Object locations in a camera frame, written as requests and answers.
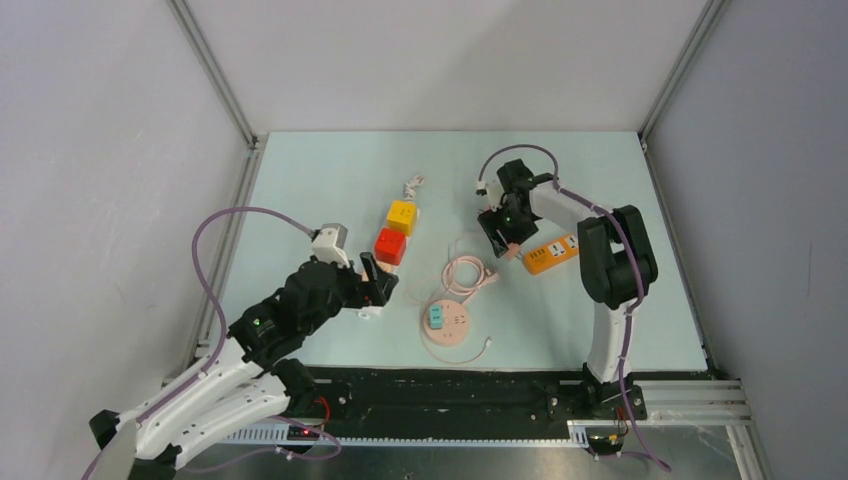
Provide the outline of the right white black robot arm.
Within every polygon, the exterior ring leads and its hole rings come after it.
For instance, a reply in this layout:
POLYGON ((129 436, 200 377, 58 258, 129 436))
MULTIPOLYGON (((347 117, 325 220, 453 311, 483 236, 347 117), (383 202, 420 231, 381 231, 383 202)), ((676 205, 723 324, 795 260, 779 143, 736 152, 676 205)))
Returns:
POLYGON ((496 257, 522 245, 547 220, 575 225, 580 279, 597 306, 592 343, 582 367, 581 404, 598 418, 635 420, 629 361, 634 317, 658 277, 643 217, 633 205, 607 209, 561 186, 551 173, 535 175, 520 159, 478 179, 488 207, 477 217, 496 257))

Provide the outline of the red cube socket adapter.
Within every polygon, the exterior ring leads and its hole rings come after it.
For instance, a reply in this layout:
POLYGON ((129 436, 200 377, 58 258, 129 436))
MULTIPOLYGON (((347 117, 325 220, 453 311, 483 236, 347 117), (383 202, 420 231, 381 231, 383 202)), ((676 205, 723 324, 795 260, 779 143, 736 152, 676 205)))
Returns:
POLYGON ((388 227, 383 227, 374 243, 374 256, 377 260, 399 266, 407 248, 407 237, 388 227))

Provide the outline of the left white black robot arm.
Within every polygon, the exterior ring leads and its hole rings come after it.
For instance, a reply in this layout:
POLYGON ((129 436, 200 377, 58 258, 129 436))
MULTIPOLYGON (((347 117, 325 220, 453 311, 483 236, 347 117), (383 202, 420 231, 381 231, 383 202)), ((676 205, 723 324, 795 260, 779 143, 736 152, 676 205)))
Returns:
POLYGON ((374 256, 363 269, 311 257, 272 295, 233 322, 212 353, 153 398, 118 413, 103 410, 89 421, 100 449, 134 433, 131 479, 171 479, 194 457, 261 419, 302 416, 316 403, 313 376, 292 354, 344 309, 385 306, 398 277, 374 256))

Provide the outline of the teal cube socket adapter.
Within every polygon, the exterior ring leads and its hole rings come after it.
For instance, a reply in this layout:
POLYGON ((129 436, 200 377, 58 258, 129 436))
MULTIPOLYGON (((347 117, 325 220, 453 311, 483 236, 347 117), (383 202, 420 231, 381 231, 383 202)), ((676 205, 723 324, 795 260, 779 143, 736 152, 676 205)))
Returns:
POLYGON ((440 303, 434 303, 429 306, 427 324, 431 330, 439 330, 443 328, 444 310, 440 303))

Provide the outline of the white multicolour power strip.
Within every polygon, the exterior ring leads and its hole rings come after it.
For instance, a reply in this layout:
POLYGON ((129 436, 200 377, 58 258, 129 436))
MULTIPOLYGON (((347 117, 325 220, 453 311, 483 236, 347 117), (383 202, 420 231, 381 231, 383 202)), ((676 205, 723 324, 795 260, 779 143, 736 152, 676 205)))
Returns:
POLYGON ((417 195, 424 183, 423 175, 414 175, 404 183, 402 197, 388 206, 371 250, 382 271, 397 274, 402 264, 420 218, 417 195))

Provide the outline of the beige cube plug adapter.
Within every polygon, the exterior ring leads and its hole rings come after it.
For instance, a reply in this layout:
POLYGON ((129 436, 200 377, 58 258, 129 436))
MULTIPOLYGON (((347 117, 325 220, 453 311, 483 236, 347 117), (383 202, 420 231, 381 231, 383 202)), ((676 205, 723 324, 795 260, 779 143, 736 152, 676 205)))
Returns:
POLYGON ((385 274, 395 274, 396 271, 397 266, 379 260, 375 260, 370 264, 363 263, 361 276, 363 281, 368 281, 370 279, 370 273, 375 273, 376 277, 380 278, 385 274))

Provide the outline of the pink round power strip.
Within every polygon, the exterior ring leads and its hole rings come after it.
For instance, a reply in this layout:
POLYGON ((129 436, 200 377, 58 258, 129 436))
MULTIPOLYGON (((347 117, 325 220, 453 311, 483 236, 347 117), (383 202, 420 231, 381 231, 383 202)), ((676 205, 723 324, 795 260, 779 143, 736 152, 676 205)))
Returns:
POLYGON ((464 342, 469 334, 471 319, 467 308, 454 300, 438 300, 431 303, 425 310, 423 328, 425 337, 432 343, 442 347, 456 347, 464 342), (431 304, 440 303, 444 310, 444 326, 439 330, 428 327, 428 308, 431 304))

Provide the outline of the yellow cube socket adapter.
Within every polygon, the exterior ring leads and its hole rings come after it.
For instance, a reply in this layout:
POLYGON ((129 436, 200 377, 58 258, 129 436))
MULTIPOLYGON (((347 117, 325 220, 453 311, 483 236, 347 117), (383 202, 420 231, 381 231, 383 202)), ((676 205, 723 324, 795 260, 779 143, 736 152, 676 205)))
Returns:
POLYGON ((418 207, 414 202, 394 200, 386 215, 386 225, 407 237, 413 235, 418 220, 418 207))

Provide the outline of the small pink plug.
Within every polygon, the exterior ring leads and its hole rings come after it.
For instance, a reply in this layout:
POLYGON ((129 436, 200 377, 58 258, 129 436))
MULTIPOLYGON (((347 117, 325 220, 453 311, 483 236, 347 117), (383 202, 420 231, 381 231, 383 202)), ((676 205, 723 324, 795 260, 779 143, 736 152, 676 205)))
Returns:
POLYGON ((519 244, 510 243, 507 247, 503 258, 506 260, 514 259, 521 252, 521 246, 519 244))

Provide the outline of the orange power strip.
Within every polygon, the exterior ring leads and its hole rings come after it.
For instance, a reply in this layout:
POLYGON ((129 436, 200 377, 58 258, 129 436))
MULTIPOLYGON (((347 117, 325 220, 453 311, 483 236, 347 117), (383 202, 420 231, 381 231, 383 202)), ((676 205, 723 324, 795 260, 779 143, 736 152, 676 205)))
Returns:
POLYGON ((538 275, 578 255, 577 235, 567 234, 524 254, 522 264, 531 275, 538 275))

